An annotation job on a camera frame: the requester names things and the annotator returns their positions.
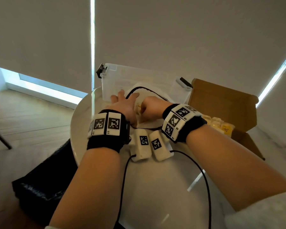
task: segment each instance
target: person's left hand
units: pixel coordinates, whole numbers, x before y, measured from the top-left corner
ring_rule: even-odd
[[[122,113],[126,120],[130,121],[133,127],[137,127],[136,113],[134,112],[134,103],[139,93],[132,93],[128,99],[125,99],[125,92],[121,90],[118,92],[118,96],[112,95],[110,97],[112,105],[107,106],[107,109],[112,109]]]

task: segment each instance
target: person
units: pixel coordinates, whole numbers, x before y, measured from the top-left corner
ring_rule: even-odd
[[[123,114],[136,126],[133,109],[138,96],[133,93],[125,99],[121,90],[111,96],[112,105],[107,109]],[[141,104],[141,117],[161,119],[171,105],[155,96],[146,97]],[[286,228],[285,177],[207,124],[188,132],[184,140],[236,211],[226,217],[227,228]],[[119,153],[108,144],[87,150],[48,228],[114,227],[123,173]]]

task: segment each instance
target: wooden floor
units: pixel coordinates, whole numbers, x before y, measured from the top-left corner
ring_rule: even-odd
[[[13,149],[0,142],[0,228],[43,228],[18,206],[11,181],[49,157],[70,137],[73,109],[12,90],[0,92],[0,134]]]

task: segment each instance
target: wristband with fiducial markers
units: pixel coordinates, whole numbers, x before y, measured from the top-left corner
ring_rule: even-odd
[[[130,122],[115,110],[105,109],[94,115],[88,132],[88,149],[106,147],[120,152],[130,141]]]
[[[187,104],[172,104],[163,112],[162,133],[174,143],[185,142],[188,134],[205,125],[202,114]]]

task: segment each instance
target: person's right arm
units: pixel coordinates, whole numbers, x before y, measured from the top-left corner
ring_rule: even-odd
[[[157,97],[142,102],[144,120],[160,119],[171,103]],[[231,138],[204,125],[191,131],[186,143],[234,210],[286,192],[286,178]]]

